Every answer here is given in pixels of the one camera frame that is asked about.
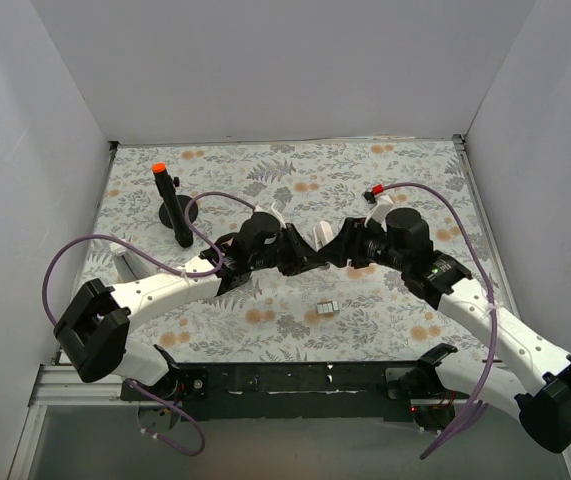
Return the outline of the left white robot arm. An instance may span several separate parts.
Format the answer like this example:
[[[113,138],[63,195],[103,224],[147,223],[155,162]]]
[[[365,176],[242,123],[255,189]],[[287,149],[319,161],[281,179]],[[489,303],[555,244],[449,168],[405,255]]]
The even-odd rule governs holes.
[[[172,359],[162,347],[130,335],[147,322],[181,306],[221,296],[249,281],[251,274],[277,269],[294,276],[327,265],[290,223],[255,212],[241,229],[209,242],[206,250],[177,268],[111,286],[84,283],[54,327],[54,335],[85,383],[108,375],[143,384],[158,400],[178,386]]]

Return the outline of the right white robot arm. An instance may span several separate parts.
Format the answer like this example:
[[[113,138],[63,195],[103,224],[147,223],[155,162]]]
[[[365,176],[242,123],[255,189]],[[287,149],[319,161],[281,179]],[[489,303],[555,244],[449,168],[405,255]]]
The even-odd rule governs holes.
[[[393,209],[384,217],[348,218],[334,233],[326,222],[314,228],[325,262],[394,269],[417,298],[467,329],[520,382],[511,396],[527,434],[553,453],[571,444],[571,353],[547,341],[509,310],[489,299],[460,262],[435,249],[418,211]]]

